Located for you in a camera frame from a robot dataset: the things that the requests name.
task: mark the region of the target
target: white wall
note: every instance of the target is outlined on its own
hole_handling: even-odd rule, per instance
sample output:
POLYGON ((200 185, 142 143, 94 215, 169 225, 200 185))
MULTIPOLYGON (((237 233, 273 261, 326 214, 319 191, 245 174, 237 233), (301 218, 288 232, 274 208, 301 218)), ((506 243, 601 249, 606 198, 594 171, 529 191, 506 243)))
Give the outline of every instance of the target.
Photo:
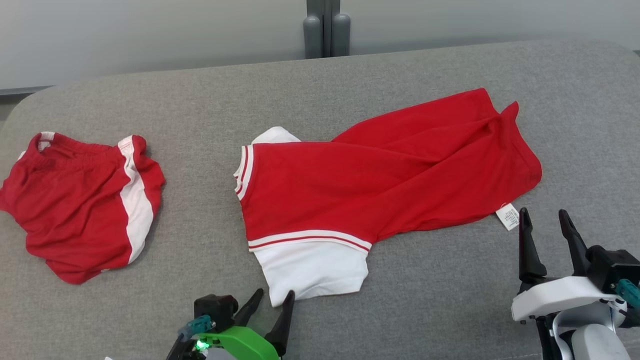
POLYGON ((640 0, 342 0, 351 54, 561 35, 640 50, 640 0))
POLYGON ((0 0, 0 89, 304 58, 304 0, 0 0))

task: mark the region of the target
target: green led light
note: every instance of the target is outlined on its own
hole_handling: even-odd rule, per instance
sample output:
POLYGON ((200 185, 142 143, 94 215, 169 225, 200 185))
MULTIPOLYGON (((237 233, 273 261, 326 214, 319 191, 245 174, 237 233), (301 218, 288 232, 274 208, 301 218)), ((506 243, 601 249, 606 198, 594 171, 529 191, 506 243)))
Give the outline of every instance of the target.
POLYGON ((196 350, 198 351, 202 351, 206 348, 209 348, 211 345, 207 344, 207 343, 203 343, 202 341, 198 340, 196 342, 196 350))

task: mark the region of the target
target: teal connector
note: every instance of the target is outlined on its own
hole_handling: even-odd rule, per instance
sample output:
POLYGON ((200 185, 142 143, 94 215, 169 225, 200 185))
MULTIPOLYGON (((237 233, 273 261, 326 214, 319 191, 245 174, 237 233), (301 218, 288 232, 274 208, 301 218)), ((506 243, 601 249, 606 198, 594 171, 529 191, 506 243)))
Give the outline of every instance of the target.
POLYGON ((616 293, 631 306, 640 309, 640 289, 627 279, 622 279, 616 286, 616 293))
POLYGON ((181 342, 186 342, 195 334, 201 334, 211 330, 211 327, 211 317, 209 315, 202 315, 180 328, 178 335, 182 335, 181 342))

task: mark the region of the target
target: white care label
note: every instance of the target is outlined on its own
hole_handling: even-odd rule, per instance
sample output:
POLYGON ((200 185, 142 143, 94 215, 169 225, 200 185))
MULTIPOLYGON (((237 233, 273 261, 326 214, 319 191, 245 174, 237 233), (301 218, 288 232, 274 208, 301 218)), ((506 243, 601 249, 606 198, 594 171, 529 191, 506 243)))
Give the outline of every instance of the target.
POLYGON ((511 204, 506 204, 501 207, 495 212, 495 214, 498 215, 502 225, 504 225, 508 231, 520 225, 520 215, 518 214, 518 210, 516 210, 516 208, 511 204))

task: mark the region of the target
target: clothing item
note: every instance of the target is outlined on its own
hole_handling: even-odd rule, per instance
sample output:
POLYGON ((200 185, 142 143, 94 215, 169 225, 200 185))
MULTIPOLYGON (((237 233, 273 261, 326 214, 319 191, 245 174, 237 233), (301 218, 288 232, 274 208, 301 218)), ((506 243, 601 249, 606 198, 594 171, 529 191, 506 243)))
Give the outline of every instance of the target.
POLYGON ((164 176, 132 135, 117 146, 37 134, 0 189, 0 210, 27 232, 27 251, 81 284, 134 261, 160 207, 164 176))
POLYGON ((297 299, 358 291, 372 244, 480 220, 534 188, 542 169, 517 113, 515 102, 498 113, 478 89, 363 121, 331 142, 244 146, 236 193, 272 305, 289 290, 297 299))

